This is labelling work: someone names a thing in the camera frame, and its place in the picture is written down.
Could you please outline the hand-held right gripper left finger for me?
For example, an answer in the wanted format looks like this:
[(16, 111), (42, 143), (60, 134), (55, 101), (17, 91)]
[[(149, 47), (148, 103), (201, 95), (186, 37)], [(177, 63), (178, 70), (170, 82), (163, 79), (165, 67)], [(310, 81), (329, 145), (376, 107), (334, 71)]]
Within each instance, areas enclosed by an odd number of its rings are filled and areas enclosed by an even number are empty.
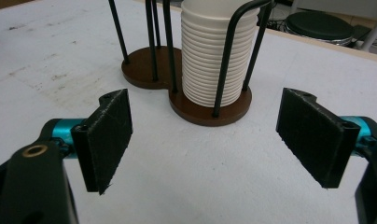
[(127, 89), (101, 96), (99, 104), (86, 119), (58, 119), (51, 139), (66, 158), (78, 159), (87, 191), (102, 195), (130, 143), (133, 122)]

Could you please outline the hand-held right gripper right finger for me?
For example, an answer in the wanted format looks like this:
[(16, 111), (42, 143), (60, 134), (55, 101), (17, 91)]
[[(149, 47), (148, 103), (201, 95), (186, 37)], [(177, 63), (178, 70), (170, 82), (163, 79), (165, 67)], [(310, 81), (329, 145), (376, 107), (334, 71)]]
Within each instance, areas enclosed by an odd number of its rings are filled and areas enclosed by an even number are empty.
[(336, 189), (351, 154), (371, 138), (361, 117), (339, 117), (308, 92), (283, 89), (276, 131), (310, 175), (325, 189)]

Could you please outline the stack of white cups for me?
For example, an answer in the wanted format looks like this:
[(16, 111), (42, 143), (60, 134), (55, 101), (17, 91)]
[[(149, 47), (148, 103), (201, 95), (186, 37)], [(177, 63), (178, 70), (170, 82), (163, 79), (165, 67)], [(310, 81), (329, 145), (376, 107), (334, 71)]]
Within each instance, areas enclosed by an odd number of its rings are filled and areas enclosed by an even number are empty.
[[(182, 88), (191, 102), (212, 107), (230, 19), (250, 0), (184, 0), (181, 8)], [(244, 13), (235, 28), (221, 104), (241, 95), (259, 9)]]

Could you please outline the white table mat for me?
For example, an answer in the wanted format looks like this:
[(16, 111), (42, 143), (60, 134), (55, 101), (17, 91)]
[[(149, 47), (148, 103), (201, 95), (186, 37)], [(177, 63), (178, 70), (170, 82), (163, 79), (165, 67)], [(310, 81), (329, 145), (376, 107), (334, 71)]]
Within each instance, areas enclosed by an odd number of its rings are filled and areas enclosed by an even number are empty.
[[(86, 118), (126, 86), (124, 49), (147, 44), (144, 4), (39, 0), (0, 9), (0, 164), (53, 118)], [(65, 164), (82, 224), (357, 224), (367, 163), (350, 159), (323, 189), (275, 130), (283, 88), (307, 91), (338, 115), (377, 122), (377, 55), (269, 31), (250, 81), (247, 114), (231, 125), (189, 123), (164, 90), (130, 87), (133, 135), (104, 194)]]

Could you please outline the black round stool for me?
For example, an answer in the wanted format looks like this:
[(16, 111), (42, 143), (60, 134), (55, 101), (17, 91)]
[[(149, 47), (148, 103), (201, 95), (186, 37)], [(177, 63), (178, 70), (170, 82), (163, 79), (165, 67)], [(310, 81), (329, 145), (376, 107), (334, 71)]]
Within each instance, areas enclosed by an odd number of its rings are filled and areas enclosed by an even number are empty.
[(285, 31), (337, 46), (348, 46), (354, 35), (354, 28), (348, 22), (316, 11), (289, 15), (285, 20)]

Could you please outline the white stand leg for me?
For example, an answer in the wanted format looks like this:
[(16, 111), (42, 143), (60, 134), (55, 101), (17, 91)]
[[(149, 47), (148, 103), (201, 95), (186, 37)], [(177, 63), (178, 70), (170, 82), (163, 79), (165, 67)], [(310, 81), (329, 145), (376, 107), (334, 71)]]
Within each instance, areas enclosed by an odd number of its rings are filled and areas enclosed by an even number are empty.
[(370, 49), (370, 46), (376, 40), (376, 38), (377, 38), (377, 22), (375, 26), (371, 29), (371, 31), (368, 33), (363, 43), (359, 46), (359, 49), (363, 51), (368, 51)]

